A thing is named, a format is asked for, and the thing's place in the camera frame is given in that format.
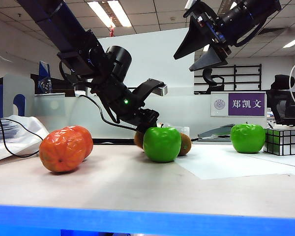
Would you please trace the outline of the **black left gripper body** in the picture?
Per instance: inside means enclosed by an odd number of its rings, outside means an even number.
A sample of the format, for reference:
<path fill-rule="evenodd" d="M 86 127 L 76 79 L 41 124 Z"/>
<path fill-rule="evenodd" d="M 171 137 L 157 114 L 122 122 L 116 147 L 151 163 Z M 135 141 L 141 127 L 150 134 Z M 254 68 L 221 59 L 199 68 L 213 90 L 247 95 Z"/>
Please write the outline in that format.
<path fill-rule="evenodd" d="M 131 113 L 127 113 L 122 116 L 118 116 L 119 119 L 125 121 L 131 125 L 149 125 L 150 127 L 156 127 L 159 113 L 151 109 L 136 109 Z"/>

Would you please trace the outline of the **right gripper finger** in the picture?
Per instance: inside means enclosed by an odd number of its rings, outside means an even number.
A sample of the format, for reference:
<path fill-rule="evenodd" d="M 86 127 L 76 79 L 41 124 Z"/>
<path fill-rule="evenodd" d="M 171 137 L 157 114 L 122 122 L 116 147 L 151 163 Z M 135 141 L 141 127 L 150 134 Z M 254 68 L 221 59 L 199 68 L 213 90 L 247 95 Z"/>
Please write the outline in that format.
<path fill-rule="evenodd" d="M 209 47 L 208 51 L 200 56 L 190 67 L 190 71 L 197 71 L 215 66 L 226 65 L 227 53 L 217 47 Z"/>
<path fill-rule="evenodd" d="M 189 30 L 174 54 L 174 59 L 180 59 L 198 49 L 203 48 L 212 41 L 212 36 L 207 26 L 201 27 L 198 20 L 190 18 Z"/>

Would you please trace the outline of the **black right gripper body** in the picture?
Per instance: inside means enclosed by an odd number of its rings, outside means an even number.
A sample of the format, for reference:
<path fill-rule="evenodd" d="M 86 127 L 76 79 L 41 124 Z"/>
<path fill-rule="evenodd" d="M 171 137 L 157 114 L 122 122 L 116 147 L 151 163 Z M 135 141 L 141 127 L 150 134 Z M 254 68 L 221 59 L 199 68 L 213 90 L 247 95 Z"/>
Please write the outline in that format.
<path fill-rule="evenodd" d="M 212 41 L 206 46 L 223 49 L 226 53 L 232 52 L 231 47 L 235 44 L 235 37 L 232 33 L 232 24 L 235 19 L 234 7 L 217 14 L 203 1 L 188 1 L 186 4 L 186 16 L 189 18 L 194 17 L 201 27 L 208 27 Z"/>

